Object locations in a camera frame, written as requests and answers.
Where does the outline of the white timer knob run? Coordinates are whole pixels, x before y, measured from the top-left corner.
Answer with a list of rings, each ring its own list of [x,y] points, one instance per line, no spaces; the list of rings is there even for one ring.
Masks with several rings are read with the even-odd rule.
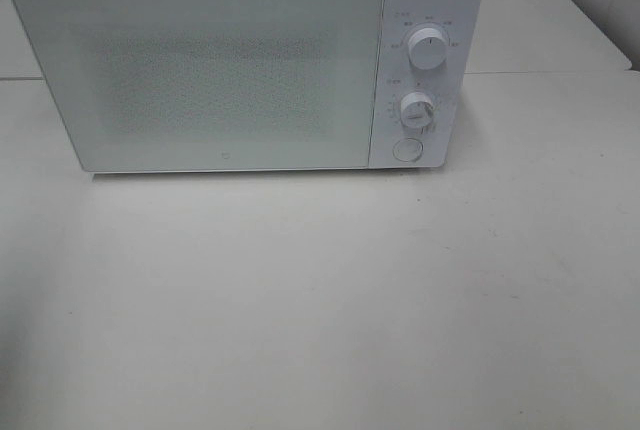
[[[400,100],[401,123],[409,129],[428,127],[433,121],[434,102],[422,92],[411,92]]]

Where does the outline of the upper white power knob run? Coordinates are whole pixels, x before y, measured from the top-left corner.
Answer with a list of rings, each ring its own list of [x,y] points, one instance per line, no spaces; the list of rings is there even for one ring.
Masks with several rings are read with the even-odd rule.
[[[408,58],[418,70],[433,70],[447,58],[449,38],[445,30],[427,25],[413,30],[406,41]]]

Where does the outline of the white microwave door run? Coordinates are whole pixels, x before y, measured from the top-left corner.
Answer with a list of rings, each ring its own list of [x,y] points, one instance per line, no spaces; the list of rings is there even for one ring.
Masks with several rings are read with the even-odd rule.
[[[13,0],[91,173],[367,164],[382,0]]]

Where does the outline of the round white door button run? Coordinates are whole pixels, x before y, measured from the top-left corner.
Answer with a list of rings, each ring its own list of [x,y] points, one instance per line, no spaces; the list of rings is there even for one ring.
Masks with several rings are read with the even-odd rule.
[[[394,157],[405,163],[416,162],[423,154],[423,144],[414,138],[404,138],[393,147]]]

